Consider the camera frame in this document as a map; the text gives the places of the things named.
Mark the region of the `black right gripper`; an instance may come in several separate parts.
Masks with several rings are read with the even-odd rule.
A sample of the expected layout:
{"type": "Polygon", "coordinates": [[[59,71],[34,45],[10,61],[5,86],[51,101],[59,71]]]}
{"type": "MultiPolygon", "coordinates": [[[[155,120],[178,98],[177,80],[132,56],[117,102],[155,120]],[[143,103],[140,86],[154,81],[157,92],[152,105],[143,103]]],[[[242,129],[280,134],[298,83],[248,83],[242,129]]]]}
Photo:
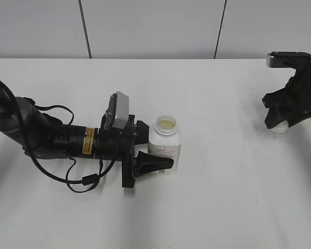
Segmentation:
{"type": "Polygon", "coordinates": [[[311,118],[311,107],[298,104],[285,89],[267,93],[262,98],[262,103],[268,109],[265,125],[268,129],[275,127],[280,122],[287,120],[291,128],[298,123],[311,118]]]}

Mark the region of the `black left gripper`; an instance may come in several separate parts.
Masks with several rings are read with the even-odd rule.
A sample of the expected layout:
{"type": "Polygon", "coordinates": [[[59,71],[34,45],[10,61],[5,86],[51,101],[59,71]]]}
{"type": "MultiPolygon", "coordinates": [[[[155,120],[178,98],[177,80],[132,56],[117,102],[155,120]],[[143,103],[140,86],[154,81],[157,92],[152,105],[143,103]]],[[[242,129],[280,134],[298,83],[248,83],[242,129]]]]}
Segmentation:
{"type": "Polygon", "coordinates": [[[133,188],[135,178],[159,170],[171,169],[174,161],[171,158],[153,156],[142,151],[134,158],[135,144],[147,144],[149,139],[149,126],[129,114],[129,119],[123,130],[119,131],[118,159],[121,160],[121,180],[123,188],[133,188]]]}

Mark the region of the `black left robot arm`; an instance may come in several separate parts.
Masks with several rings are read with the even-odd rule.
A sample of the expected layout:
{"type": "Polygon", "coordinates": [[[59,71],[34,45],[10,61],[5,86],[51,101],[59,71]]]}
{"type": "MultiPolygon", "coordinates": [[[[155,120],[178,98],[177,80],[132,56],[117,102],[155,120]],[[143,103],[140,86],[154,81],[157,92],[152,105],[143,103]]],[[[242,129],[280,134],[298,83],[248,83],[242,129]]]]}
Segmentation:
{"type": "Polygon", "coordinates": [[[75,126],[48,114],[49,107],[38,106],[30,98],[17,97],[0,81],[0,132],[20,144],[37,167],[40,160],[96,159],[99,171],[80,180],[53,175],[52,179],[69,188],[84,185],[94,189],[112,167],[121,162],[122,187],[132,188],[135,180],[148,173],[170,169],[171,158],[157,157],[135,146],[146,144],[149,126],[129,113],[129,97],[113,93],[99,128],[75,126]]]}

